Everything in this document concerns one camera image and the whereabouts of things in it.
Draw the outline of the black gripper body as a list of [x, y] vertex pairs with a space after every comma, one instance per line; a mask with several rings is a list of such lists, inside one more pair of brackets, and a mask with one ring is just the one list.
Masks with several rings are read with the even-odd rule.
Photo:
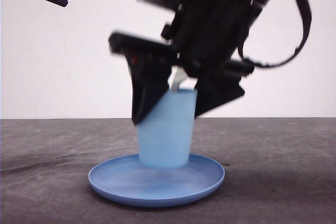
[[242, 76], [253, 72], [250, 61], [232, 60], [231, 56], [244, 42], [246, 31], [261, 11], [254, 0], [141, 1], [175, 11], [173, 20], [161, 32], [165, 43], [113, 32], [109, 38], [113, 53], [162, 56], [194, 78], [216, 72]]

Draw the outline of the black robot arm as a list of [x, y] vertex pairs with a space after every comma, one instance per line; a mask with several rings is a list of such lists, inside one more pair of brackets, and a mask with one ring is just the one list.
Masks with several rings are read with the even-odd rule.
[[113, 33], [111, 51], [125, 56], [132, 80], [132, 121], [140, 123], [168, 90], [172, 66], [197, 79], [195, 115], [244, 95], [239, 82], [252, 65], [230, 58], [242, 26], [250, 26], [268, 0], [142, 0], [175, 11], [162, 30], [165, 44]]

